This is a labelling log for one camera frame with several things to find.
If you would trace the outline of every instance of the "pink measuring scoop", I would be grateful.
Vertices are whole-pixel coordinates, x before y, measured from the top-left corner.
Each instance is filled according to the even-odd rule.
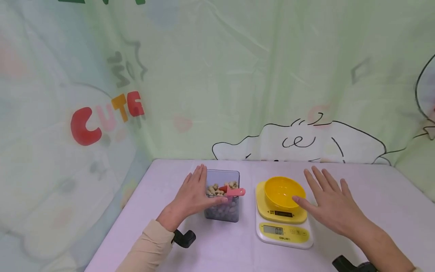
[[[226,193],[225,196],[244,196],[246,190],[243,188],[231,189],[229,185],[222,186],[219,190],[224,191]]]

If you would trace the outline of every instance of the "green curtain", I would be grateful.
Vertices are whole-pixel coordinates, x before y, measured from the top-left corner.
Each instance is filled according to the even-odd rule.
[[[0,263],[83,271],[155,158],[387,164],[435,200],[434,8],[0,0]]]

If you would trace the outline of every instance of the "beige sleeve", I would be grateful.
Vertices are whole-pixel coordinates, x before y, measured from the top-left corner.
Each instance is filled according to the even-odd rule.
[[[152,220],[116,272],[154,272],[172,249],[174,233]]]

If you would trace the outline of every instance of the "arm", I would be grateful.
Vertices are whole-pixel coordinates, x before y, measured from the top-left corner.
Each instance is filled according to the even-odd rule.
[[[304,174],[318,206],[294,196],[296,203],[330,230],[352,240],[379,271],[419,271],[390,236],[363,214],[344,179],[340,180],[340,188],[327,170],[320,172],[315,166],[312,170],[317,181],[308,169],[304,170]]]
[[[375,224],[367,226],[361,235],[349,238],[379,271],[417,271],[391,237]]]
[[[187,175],[175,199],[148,224],[116,272],[154,272],[171,251],[174,231],[185,218],[228,201],[226,197],[208,198],[206,179],[203,165]]]

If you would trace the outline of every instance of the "scale display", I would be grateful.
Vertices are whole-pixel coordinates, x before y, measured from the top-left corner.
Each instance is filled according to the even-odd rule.
[[[284,234],[284,229],[283,228],[272,227],[272,226],[268,226],[268,225],[264,225],[263,226],[263,231],[265,233],[270,233],[270,234],[278,234],[278,235],[283,235]]]

